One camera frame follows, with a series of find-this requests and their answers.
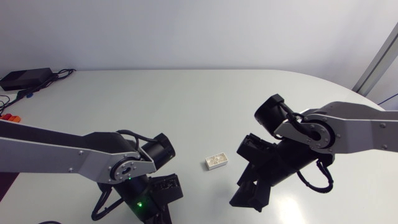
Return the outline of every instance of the orange object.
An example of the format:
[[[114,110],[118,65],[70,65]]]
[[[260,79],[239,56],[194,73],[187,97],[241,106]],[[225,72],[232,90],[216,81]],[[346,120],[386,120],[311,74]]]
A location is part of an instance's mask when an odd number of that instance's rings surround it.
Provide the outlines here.
[[[7,120],[8,120],[8,121],[14,121],[15,117],[16,117],[16,116],[11,116],[11,117],[8,118]]]
[[[12,121],[19,123],[21,121],[21,117],[20,116],[15,116],[15,118]]]
[[[0,116],[0,119],[6,120],[6,121],[17,122],[17,123],[19,123],[21,121],[20,116],[13,116],[12,114],[5,114],[3,116]]]

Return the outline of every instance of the white table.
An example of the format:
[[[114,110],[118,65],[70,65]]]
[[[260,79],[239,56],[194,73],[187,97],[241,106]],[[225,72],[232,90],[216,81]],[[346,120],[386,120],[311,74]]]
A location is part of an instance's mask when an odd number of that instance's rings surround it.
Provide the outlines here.
[[[180,179],[184,197],[169,204],[176,224],[397,223],[398,153],[376,150],[337,155],[328,194],[293,175],[272,188],[262,213],[229,205],[247,165],[236,154],[240,142],[249,133],[274,141],[253,114],[275,93],[294,111],[331,101],[378,108],[342,86],[293,72],[135,70],[76,72],[6,112],[23,124],[79,135],[118,129],[166,134],[177,156],[153,176],[176,173]],[[229,163],[207,171],[204,158],[219,152]],[[315,164],[302,171],[312,184],[327,184]],[[139,223],[126,204],[91,221],[100,193],[78,174],[20,174],[0,203],[0,223]],[[113,192],[109,202],[118,198]]]

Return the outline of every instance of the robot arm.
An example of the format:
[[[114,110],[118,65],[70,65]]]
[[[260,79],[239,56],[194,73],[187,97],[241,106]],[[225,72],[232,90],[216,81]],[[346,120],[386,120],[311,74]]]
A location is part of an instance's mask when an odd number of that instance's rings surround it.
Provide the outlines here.
[[[365,105],[332,102],[320,109],[294,113],[279,95],[270,97],[254,117],[278,144],[266,142],[250,134],[237,153],[249,161],[239,189],[229,202],[235,207],[251,207],[261,212],[269,203],[271,187],[297,173],[306,186],[320,193],[333,188],[327,167],[335,154],[369,149],[398,152],[398,111],[379,111]],[[329,186],[310,185],[300,169],[317,160]]]
[[[307,110],[302,125],[318,133],[316,139],[283,122],[275,134],[308,144],[319,153],[346,154],[370,149],[398,152],[398,111],[379,111],[355,103],[332,102],[317,110]]]
[[[124,139],[121,134],[136,140]],[[140,147],[138,139],[148,143]],[[79,173],[97,182],[103,195],[93,211],[93,220],[124,201],[145,223],[159,217],[159,223],[171,223],[167,204],[183,196],[175,174],[146,176],[175,156],[164,134],[149,139],[120,130],[76,136],[0,121],[0,155],[1,172]],[[121,199],[98,213],[112,187]]]

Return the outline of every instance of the small white box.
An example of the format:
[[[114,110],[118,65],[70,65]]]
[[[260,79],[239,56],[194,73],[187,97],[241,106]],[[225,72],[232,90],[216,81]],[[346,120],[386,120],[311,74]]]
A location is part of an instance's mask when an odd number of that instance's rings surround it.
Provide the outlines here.
[[[212,170],[214,168],[225,165],[228,162],[228,158],[225,153],[219,153],[214,156],[209,156],[205,159],[207,169]]]

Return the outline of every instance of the black cable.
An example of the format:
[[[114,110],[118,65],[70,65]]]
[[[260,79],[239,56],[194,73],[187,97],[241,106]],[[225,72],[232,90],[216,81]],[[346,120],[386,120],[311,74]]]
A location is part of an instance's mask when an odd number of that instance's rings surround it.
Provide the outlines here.
[[[134,132],[132,132],[130,130],[123,129],[123,130],[119,130],[119,131],[116,131],[116,132],[119,133],[119,134],[127,134],[127,135],[135,137],[135,139],[136,139],[136,150],[138,150],[138,147],[139,147],[138,139],[144,140],[146,142],[158,142],[158,140],[156,140],[156,139],[151,139],[151,138],[144,137],[144,136],[142,136],[140,134],[137,134],[137,133],[134,133]]]
[[[0,107],[0,115],[2,115],[2,113],[4,112],[4,110],[5,110],[6,108],[10,107],[10,106],[13,105],[14,103],[16,103],[16,102],[18,102],[19,100],[23,99],[25,96],[27,96],[27,95],[29,95],[29,94],[32,94],[32,93],[35,93],[35,92],[37,92],[37,91],[40,91],[40,90],[42,90],[42,89],[44,89],[44,88],[47,88],[47,87],[49,87],[53,82],[56,82],[56,81],[58,81],[58,80],[63,80],[64,78],[69,77],[74,71],[76,71],[76,70],[75,70],[75,69],[62,69],[61,71],[59,71],[59,72],[57,72],[57,73],[53,73],[53,75],[50,76],[49,79],[47,79],[46,81],[44,81],[44,82],[43,82],[42,84],[40,84],[39,86],[32,87],[32,88],[28,88],[28,89],[26,89],[26,90],[18,91],[18,94],[17,94],[17,97],[16,97],[15,100],[13,100],[13,101],[11,101],[11,102],[10,102],[10,100],[9,100],[5,105],[2,105],[2,106]],[[59,75],[60,75],[60,74],[63,74],[63,73],[67,73],[67,74],[64,75],[64,76],[62,76],[62,77],[60,77]]]
[[[379,104],[377,104],[377,105],[381,105],[382,103],[385,103],[385,102],[387,102],[388,100],[391,100],[392,98],[394,98],[394,97],[396,97],[396,96],[398,96],[398,93],[395,94],[394,96],[390,96],[389,98],[387,98],[386,100],[384,100],[383,102],[381,102],[381,103],[379,103]]]
[[[45,221],[45,222],[41,222],[39,224],[61,224],[61,223],[59,223],[57,221]]]
[[[102,192],[101,196],[98,199],[97,204],[94,207],[93,212],[91,213],[91,219],[92,220],[97,221],[97,220],[102,219],[103,217],[105,217],[105,215],[107,215],[109,212],[111,212],[117,206],[119,206],[121,203],[123,203],[123,199],[121,198],[121,199],[115,201],[108,208],[105,207],[102,212],[98,213],[98,211],[101,209],[101,207],[105,204],[105,202],[108,199],[108,197],[111,195],[111,192],[112,192],[112,187],[111,186],[109,186],[108,189],[106,189],[105,191]]]
[[[316,137],[314,134],[309,130],[307,127],[303,126],[303,124],[299,123],[297,121],[296,116],[300,116],[303,118],[303,116],[299,113],[294,113],[285,103],[279,103],[279,106],[286,112],[286,118],[287,120],[292,124],[292,126],[300,133],[315,139]]]
[[[317,160],[317,167],[319,170],[322,172],[323,175],[328,179],[329,186],[327,187],[314,187],[311,185],[307,180],[305,180],[304,176],[301,174],[300,171],[297,171],[297,175],[300,178],[300,180],[310,189],[319,192],[319,193],[328,193],[333,189],[333,178],[331,177],[331,174],[326,166],[323,165],[323,163],[319,160]]]

